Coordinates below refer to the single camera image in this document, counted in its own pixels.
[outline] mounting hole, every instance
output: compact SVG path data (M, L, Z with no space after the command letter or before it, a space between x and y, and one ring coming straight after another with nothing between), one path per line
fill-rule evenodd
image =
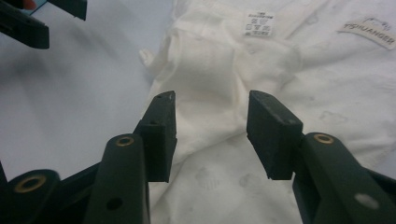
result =
M332 144L334 142L334 139L331 136L329 136L327 134L324 134L324 133L317 133L317 134L314 135L314 138L318 142L323 143L323 144L328 144L329 145L329 144Z
M110 199L107 204L106 208L107 210L114 211L119 209L122 206L122 199L121 198L113 198Z
M27 193L40 188L47 178L44 175L31 175L21 180L14 188L16 193Z
M131 145L134 142L134 139L132 137L121 137L119 139L117 139L116 145L118 147L126 147Z

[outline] white fabric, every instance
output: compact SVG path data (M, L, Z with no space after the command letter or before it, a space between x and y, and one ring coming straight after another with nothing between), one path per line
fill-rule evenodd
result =
M395 21L395 4L221 2L176 1L161 51L141 51L155 76L149 99L177 93L172 181L150 184L152 221L299 223L290 183L266 180L246 139L248 92L272 93L305 133L333 134L374 167L396 146L395 51L336 30L365 16ZM276 13L274 36L241 34L246 6Z

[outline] white table surface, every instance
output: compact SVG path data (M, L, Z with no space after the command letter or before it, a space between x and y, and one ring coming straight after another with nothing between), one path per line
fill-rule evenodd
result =
M152 78L139 60L156 52L172 1L88 1L81 21L46 4L49 49L0 34L0 158L8 180L34 169L66 178L102 158L106 142L131 133Z

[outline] clothing label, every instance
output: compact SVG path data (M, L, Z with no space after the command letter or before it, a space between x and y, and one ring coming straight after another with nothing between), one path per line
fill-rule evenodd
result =
M338 32L364 36L386 49L396 47L396 35L390 32L386 22L369 18L364 21L349 21Z
M275 13L248 11L245 16L243 34L255 36L270 36L273 32Z

